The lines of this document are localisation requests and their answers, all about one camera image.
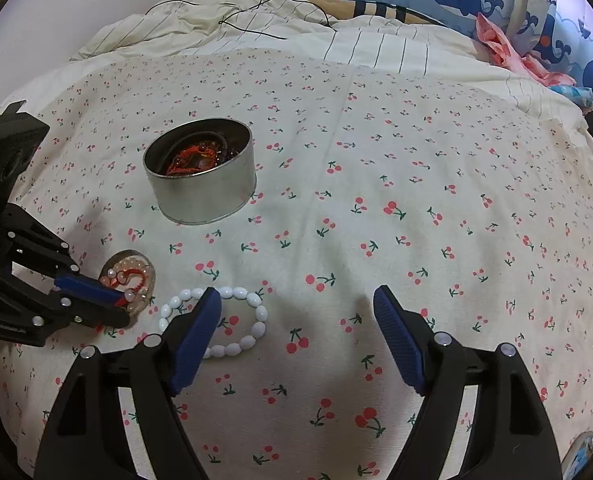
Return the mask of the round silver metal tin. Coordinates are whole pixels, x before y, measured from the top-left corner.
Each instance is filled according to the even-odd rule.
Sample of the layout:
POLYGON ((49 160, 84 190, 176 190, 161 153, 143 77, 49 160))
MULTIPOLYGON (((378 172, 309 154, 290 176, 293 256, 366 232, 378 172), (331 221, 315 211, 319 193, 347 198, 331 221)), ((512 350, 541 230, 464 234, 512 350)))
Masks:
POLYGON ((144 170, 168 220, 186 226, 222 220, 255 193, 253 134, 230 118, 187 122, 148 146, 144 170))

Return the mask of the pink cloth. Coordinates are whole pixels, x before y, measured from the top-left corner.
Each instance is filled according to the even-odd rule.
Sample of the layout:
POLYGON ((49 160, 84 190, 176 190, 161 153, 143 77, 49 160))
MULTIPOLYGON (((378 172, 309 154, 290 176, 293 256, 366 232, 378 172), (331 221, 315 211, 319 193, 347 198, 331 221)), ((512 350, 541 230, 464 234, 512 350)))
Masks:
POLYGON ((545 87, 572 86, 576 81, 569 75, 549 72, 535 56, 531 54, 520 55, 513 48, 505 33, 482 13, 476 15, 476 37, 487 47, 491 62, 509 70, 513 74, 531 78, 545 87))

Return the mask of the cherry print bed sheet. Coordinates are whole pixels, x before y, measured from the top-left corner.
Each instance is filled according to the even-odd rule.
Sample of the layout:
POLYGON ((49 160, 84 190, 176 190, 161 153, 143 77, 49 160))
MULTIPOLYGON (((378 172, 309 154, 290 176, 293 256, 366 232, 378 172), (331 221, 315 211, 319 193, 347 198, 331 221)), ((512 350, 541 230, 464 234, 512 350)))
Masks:
POLYGON ((175 401, 214 479, 386 476, 418 417, 371 311, 374 289, 461 344, 515 344, 566 451, 593 431, 593 142, 581 111, 477 64, 421 76, 272 50, 77 63, 16 92, 50 128, 17 204, 96 274, 153 263, 127 328, 0 344, 0 414, 32 472, 78 350, 136 344, 193 288, 260 296, 264 336, 204 362, 175 401), (248 125, 257 187, 232 216, 178 226, 144 151, 212 117, 248 125))

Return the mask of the light blue tube package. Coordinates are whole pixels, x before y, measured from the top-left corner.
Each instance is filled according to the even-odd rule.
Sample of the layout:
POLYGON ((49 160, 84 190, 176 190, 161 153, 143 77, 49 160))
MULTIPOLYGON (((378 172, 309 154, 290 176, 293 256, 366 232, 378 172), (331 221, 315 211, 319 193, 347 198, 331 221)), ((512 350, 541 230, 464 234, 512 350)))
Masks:
POLYGON ((568 84, 556 84, 550 86, 550 90, 555 93, 565 96, 580 108, 593 107, 593 91, 592 88, 569 86, 568 84))

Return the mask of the white striped duvet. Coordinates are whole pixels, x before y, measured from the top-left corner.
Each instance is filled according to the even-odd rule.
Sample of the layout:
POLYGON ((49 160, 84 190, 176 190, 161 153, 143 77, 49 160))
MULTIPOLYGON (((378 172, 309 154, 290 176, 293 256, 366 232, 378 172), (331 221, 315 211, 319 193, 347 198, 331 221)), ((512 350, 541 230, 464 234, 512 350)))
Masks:
POLYGON ((308 0, 163 0, 102 27, 76 61, 121 55, 209 55, 272 49, 406 77, 471 84, 539 120, 573 124, 581 109, 531 78, 491 62, 479 42, 447 27, 381 16, 338 20, 308 0))

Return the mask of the tan striped pillow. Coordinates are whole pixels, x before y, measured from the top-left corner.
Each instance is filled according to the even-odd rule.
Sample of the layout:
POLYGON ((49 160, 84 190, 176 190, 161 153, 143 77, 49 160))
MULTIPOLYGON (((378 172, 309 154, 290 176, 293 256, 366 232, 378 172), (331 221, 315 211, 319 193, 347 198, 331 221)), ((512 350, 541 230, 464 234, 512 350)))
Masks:
POLYGON ((431 24, 441 25, 441 22, 430 18, 420 12, 405 8, 404 6, 392 6, 382 2, 366 2, 362 0, 308 0, 316 3, 317 6, 331 14, 338 20, 349 20, 362 15, 381 16, 389 20, 397 20, 403 24, 431 24))

